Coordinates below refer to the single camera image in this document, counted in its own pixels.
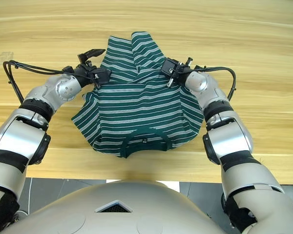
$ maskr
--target green striped shirt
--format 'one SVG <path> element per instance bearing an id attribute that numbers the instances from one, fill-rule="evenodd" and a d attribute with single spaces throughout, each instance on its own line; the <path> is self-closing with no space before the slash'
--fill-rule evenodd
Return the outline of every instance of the green striped shirt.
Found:
<path id="1" fill-rule="evenodd" d="M 108 84 L 85 95 L 72 118 L 94 150 L 128 157 L 139 150 L 176 148 L 193 139 L 203 121 L 196 98 L 161 74 L 165 56 L 147 32 L 110 37 L 101 67 Z"/>

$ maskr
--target wooden table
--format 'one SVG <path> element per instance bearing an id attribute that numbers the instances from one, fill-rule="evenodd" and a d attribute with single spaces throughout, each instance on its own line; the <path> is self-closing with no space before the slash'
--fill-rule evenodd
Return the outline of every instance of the wooden table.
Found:
<path id="1" fill-rule="evenodd" d="M 77 54 L 106 48 L 108 36 L 129 39 L 148 31 L 163 53 L 193 64 L 228 66 L 237 73 L 232 106 L 254 139 L 254 156 L 280 183 L 293 184 L 293 1 L 291 0 L 2 0 L 0 1 L 0 125 L 19 106 L 2 69 L 13 59 L 62 69 Z M 92 59 L 99 65 L 103 56 Z M 47 76 L 15 70 L 26 95 Z M 213 74 L 227 92 L 231 77 Z M 85 87 L 82 93 L 91 90 Z M 199 136 L 169 152 L 143 151 L 128 159 L 92 150 L 70 118 L 81 95 L 52 118 L 49 150 L 27 176 L 220 182 Z"/>

